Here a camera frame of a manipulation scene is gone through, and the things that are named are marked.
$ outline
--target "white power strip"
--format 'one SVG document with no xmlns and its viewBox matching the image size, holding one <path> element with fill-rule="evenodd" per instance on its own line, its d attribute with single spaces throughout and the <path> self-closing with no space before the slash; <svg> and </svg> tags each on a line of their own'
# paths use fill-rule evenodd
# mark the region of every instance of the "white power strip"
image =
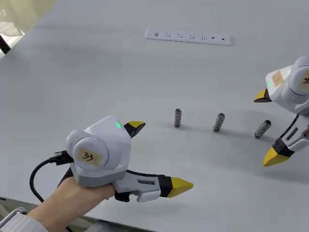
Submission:
<svg viewBox="0 0 309 232">
<path fill-rule="evenodd" d="M 215 35 L 210 33 L 195 33 L 187 32 L 184 30 L 158 30 L 147 29 L 145 36 L 150 40 L 166 40 L 166 41 L 178 41 L 197 44 L 214 44 L 214 45 L 232 45 L 231 36 Z"/>
</svg>

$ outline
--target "human hand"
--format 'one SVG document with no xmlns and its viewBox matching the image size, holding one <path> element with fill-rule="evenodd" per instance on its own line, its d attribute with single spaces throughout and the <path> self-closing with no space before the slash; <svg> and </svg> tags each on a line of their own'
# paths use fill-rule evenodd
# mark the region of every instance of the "human hand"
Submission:
<svg viewBox="0 0 309 232">
<path fill-rule="evenodd" d="M 115 189 L 110 184 L 81 187 L 73 177 L 69 177 L 28 216 L 39 221 L 49 232 L 57 232 L 114 194 Z"/>
</svg>

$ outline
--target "handwritten label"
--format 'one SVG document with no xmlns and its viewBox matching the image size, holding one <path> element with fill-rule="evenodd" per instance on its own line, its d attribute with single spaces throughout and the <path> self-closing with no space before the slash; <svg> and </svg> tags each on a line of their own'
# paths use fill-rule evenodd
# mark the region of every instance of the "handwritten label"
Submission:
<svg viewBox="0 0 309 232">
<path fill-rule="evenodd" d="M 81 147 L 78 151 L 77 159 L 95 167 L 100 166 L 102 155 L 93 151 L 89 151 Z"/>
<path fill-rule="evenodd" d="M 276 73 L 272 76 L 272 80 L 273 80 L 273 82 L 274 82 L 274 84 L 275 84 L 275 87 L 281 85 L 281 84 L 284 82 L 283 77 L 282 77 L 280 71 L 276 72 Z"/>
<path fill-rule="evenodd" d="M 300 90 L 309 90 L 309 70 L 306 70 L 304 72 L 304 75 L 301 78 L 298 88 Z"/>
</svg>

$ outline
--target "sleeve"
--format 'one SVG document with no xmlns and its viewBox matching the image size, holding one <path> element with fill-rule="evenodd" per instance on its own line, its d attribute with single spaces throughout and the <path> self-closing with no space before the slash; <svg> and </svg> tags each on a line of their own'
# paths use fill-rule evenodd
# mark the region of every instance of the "sleeve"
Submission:
<svg viewBox="0 0 309 232">
<path fill-rule="evenodd" d="M 1 229 L 0 232 L 48 232 L 37 220 L 23 214 L 16 214 Z"/>
</svg>

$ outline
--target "spring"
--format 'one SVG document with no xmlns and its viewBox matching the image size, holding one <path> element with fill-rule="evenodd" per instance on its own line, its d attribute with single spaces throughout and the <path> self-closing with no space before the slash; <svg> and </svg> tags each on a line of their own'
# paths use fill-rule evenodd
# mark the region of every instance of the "spring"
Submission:
<svg viewBox="0 0 309 232">
<path fill-rule="evenodd" d="M 176 109 L 174 112 L 174 127 L 178 128 L 180 126 L 180 121 L 182 119 L 181 109 Z"/>
<path fill-rule="evenodd" d="M 216 121 L 214 122 L 214 125 L 212 127 L 212 130 L 214 132 L 219 132 L 219 130 L 220 130 L 222 124 L 223 124 L 224 119 L 225 119 L 225 115 L 223 113 L 218 114 Z"/>
<path fill-rule="evenodd" d="M 271 126 L 271 121 L 269 120 L 265 120 L 261 126 L 259 126 L 258 129 L 256 129 L 256 131 L 254 132 L 253 136 L 256 139 L 261 138 L 261 136 L 268 130 L 268 128 L 270 128 Z"/>
</svg>

